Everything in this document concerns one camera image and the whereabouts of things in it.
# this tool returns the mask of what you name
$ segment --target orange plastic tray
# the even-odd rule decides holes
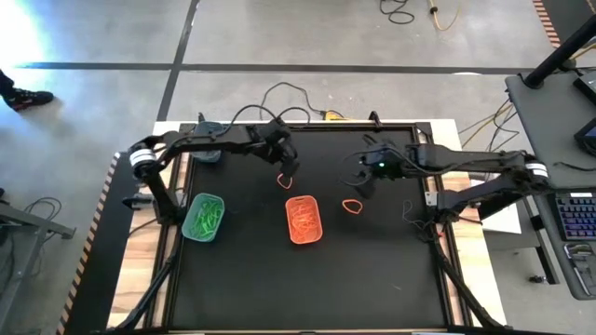
[[[317,200],[310,195],[295,196],[286,201],[290,240],[295,244],[313,243],[323,236]]]

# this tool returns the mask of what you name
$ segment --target wooden platform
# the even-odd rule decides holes
[[[341,121],[341,122],[369,122],[369,121]],[[434,142],[447,146],[452,150],[461,150],[461,144],[457,135],[457,129],[454,120],[384,120],[384,123],[413,123],[430,122],[433,131]],[[178,130],[181,122],[157,122],[154,128],[154,134],[162,134],[169,130]],[[185,178],[185,169],[188,162],[188,154],[184,154],[179,171],[177,188],[183,188]],[[171,166],[162,171],[161,175],[166,184],[169,183],[171,176]],[[447,190],[462,190],[469,187],[469,178],[467,173],[452,172],[442,177],[443,186]],[[478,220],[478,212],[475,209],[466,209],[462,215],[465,218]],[[153,210],[146,209],[135,213],[131,229],[142,225],[143,223],[155,218]],[[145,290],[149,287],[151,276],[154,269],[156,257],[157,241],[159,239],[160,226],[151,224],[144,227],[130,237],[127,249],[122,263],[122,269],[118,279],[112,311],[110,314],[108,327],[117,326],[128,315],[129,311],[139,301]],[[505,314],[501,305],[498,288],[494,280],[493,267],[488,254],[488,249],[484,241],[484,234],[481,225],[468,221],[459,221],[454,224],[454,235],[458,250],[458,256],[464,279],[474,293],[476,298],[488,313],[496,321],[506,324]],[[169,234],[169,244],[167,250],[171,249],[174,234]],[[448,253],[446,241],[441,240],[443,249]],[[457,324],[463,324],[462,312],[459,309],[458,295],[451,281],[449,284],[449,296],[454,310],[454,319]],[[156,310],[154,314],[154,326],[161,324],[163,315],[164,296],[167,283],[165,283],[157,299]]]

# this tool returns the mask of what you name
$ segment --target green plastic tray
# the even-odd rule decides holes
[[[211,242],[224,216],[224,200],[213,194],[197,194],[183,223],[183,236],[198,242]]]

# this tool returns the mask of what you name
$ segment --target rgb keyboard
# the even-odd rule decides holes
[[[566,240],[596,240],[596,198],[556,197],[557,211]]]

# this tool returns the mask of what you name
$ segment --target gray floor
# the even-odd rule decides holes
[[[190,0],[0,2],[0,40],[15,46],[0,52],[0,67],[19,87],[48,89],[58,97],[23,114],[0,105],[0,185],[17,208],[40,196],[58,197],[64,209],[56,220],[78,228],[73,240],[53,239],[46,246],[41,274],[27,281],[20,297],[14,331],[54,332],[108,162],[115,151],[150,133],[166,90],[169,71],[132,69],[174,62],[190,5]],[[433,29],[425,1],[405,8],[416,20],[397,26],[378,12],[374,0],[202,0],[183,61],[528,68],[552,50],[531,0],[464,1],[461,18],[445,33]],[[455,2],[440,8],[448,20]],[[51,62],[65,67],[117,62],[129,63],[131,70],[13,68],[22,62],[50,68],[58,66]],[[596,65],[596,55],[580,64]],[[507,98],[504,78],[184,71],[167,119],[194,120],[198,112],[229,119],[243,105],[260,102],[267,88],[289,81],[306,88],[315,107],[346,116],[375,110],[383,118],[453,118],[462,129],[494,113]],[[272,91],[266,103],[274,112],[294,104],[304,106],[303,97],[286,87]],[[241,119],[257,117],[252,111]],[[517,117],[508,125],[521,130]],[[493,130],[488,127],[467,149],[484,150]],[[506,138],[500,134],[496,142]],[[523,133],[504,148],[531,149]],[[590,333],[596,320],[588,315],[594,315],[596,303],[574,301],[564,285],[527,284],[537,260],[526,256],[492,255],[509,324]],[[546,312],[531,308],[536,306]]]

